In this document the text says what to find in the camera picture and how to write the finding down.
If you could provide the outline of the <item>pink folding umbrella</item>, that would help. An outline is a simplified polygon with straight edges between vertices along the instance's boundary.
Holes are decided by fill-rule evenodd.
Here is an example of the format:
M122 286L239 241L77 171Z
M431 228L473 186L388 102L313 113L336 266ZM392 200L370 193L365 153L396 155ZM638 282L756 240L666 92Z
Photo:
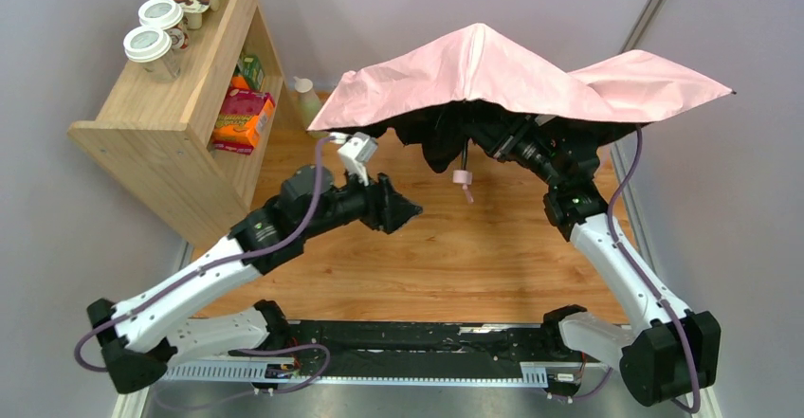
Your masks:
M476 23L346 72L309 128L374 137L393 131L442 173L474 143L464 131L474 121L534 115L539 124L568 119L646 127L731 94L721 82L640 49L565 71Z

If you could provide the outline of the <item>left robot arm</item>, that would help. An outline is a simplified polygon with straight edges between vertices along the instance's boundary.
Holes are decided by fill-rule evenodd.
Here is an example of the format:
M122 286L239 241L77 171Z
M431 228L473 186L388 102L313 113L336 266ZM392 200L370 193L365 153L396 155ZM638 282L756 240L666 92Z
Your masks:
M391 234L422 213L388 175L337 187L322 167L299 168L278 195L236 224L185 271L128 300L99 299L87 308L107 373L117 392L143 390L170 368L215 354L286 355L289 324L279 305L260 300L221 318L197 318L212 301L304 252L305 243L360 222Z

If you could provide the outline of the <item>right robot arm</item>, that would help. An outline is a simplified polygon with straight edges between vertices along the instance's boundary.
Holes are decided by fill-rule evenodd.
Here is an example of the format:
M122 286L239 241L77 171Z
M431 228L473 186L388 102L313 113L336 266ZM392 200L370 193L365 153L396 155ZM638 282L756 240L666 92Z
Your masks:
M693 414L716 379L721 326L663 284L624 235L613 206L628 182L621 181L610 199L594 182L598 148L629 134L641 141L642 127L568 119L539 124L526 115L473 122L464 131L487 156L515 162L546 184L548 221L594 266L629 320L624 329L580 307L557 309L544 322L557 332L559 347L618 371L639 404L670 401Z

